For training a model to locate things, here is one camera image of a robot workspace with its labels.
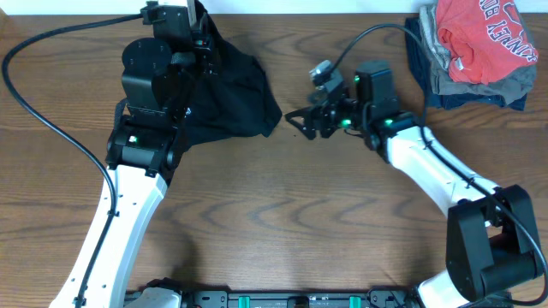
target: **wooden table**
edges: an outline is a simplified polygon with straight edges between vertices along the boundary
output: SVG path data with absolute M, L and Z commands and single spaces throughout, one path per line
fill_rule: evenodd
M 284 113 L 307 105 L 308 70 L 334 60 L 356 33 L 407 15 L 216 15 L 222 35 L 269 74 Z M 107 16 L 9 17 L 0 55 L 46 29 Z M 433 110 L 429 123 L 461 160 L 533 198 L 548 247 L 548 31 L 546 15 L 525 15 L 540 52 L 525 112 L 469 104 Z M 105 157 L 115 103 L 124 97 L 124 47 L 152 36 L 131 21 L 47 39 L 10 70 L 37 110 Z M 403 35 L 382 30 L 342 64 L 386 59 L 409 110 L 420 88 L 408 71 Z M 57 295 L 95 212 L 102 178 L 72 145 L 34 120 L 0 86 L 0 306 L 44 307 Z M 446 222 L 403 173 L 342 132 L 306 141 L 282 121 L 258 136 L 197 145 L 182 159 L 146 232 L 129 288 L 170 276 L 233 289 L 366 289 L 410 286 L 444 269 Z M 515 290 L 538 296 L 542 281 Z

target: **black cloth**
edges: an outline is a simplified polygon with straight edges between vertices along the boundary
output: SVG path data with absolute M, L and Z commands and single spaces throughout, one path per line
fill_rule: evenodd
M 196 15 L 207 12 L 196 2 Z M 225 41 L 209 17 L 211 35 L 220 55 L 218 74 L 198 81 L 185 118 L 188 148 L 230 137 L 270 136 L 282 118 L 266 73 L 257 59 Z
M 419 39 L 422 39 L 422 36 L 420 35 L 419 18 L 407 18 L 405 20 L 405 27 Z M 426 55 L 420 50 L 420 46 L 418 46 L 407 34 L 405 35 L 405 45 L 408 53 L 409 69 L 415 80 L 419 83 L 420 88 L 425 93 L 425 104 L 427 106 L 452 110 L 461 107 L 468 102 L 480 102 L 506 107 L 504 99 L 500 95 L 485 96 L 472 93 L 454 95 L 435 94 L 432 92 L 432 85 L 430 83 L 430 61 L 428 61 Z M 513 110 L 523 111 L 525 109 L 526 101 L 527 94 L 509 104 L 508 107 Z

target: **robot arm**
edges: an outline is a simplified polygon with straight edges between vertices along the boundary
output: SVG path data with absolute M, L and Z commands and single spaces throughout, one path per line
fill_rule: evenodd
M 343 77 L 330 62 L 319 64 L 311 77 L 317 90 L 309 97 L 312 106 L 287 114 L 286 120 L 309 139 L 317 131 L 323 138 L 338 128 L 360 131 L 370 150 L 411 177 L 448 218 L 447 270 L 417 290 L 425 308 L 478 302 L 542 275 L 542 263 L 526 235 L 471 182 L 504 204 L 539 245 L 527 192 L 519 186 L 502 189 L 476 174 L 442 147 L 430 129 L 418 125 L 413 114 L 402 111 L 387 62 L 366 62 L 356 70 L 357 99 L 349 98 Z M 502 233 L 490 238 L 489 226 L 503 227 Z
M 123 307 L 146 227 L 186 147 L 184 115 L 195 82 L 204 74 L 215 73 L 207 14 L 197 18 L 194 0 L 148 2 L 141 14 L 143 23 L 153 26 L 154 38 L 134 41 L 122 55 L 122 85 L 128 98 L 116 108 L 106 158 L 118 206 L 89 276 L 82 303 L 85 307 Z M 130 115 L 123 114 L 126 106 Z M 110 202 L 105 182 L 80 255 L 51 308 L 74 307 Z M 142 298 L 141 304 L 132 305 L 161 307 L 164 301 L 166 307 L 178 307 L 173 304 L 181 297 L 168 291 L 149 290 L 149 299 L 159 293 L 162 299 L 147 304 Z

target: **red t-shirt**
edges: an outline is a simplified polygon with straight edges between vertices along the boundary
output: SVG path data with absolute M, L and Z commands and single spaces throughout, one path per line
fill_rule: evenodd
M 439 0 L 436 22 L 454 81 L 487 85 L 539 60 L 513 0 Z

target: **green led light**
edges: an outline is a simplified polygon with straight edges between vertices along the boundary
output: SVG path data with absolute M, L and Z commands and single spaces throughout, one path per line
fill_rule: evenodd
M 349 120 L 349 119 L 344 119 L 341 121 L 341 126 L 342 127 L 349 127 L 350 125 L 352 125 L 352 121 Z

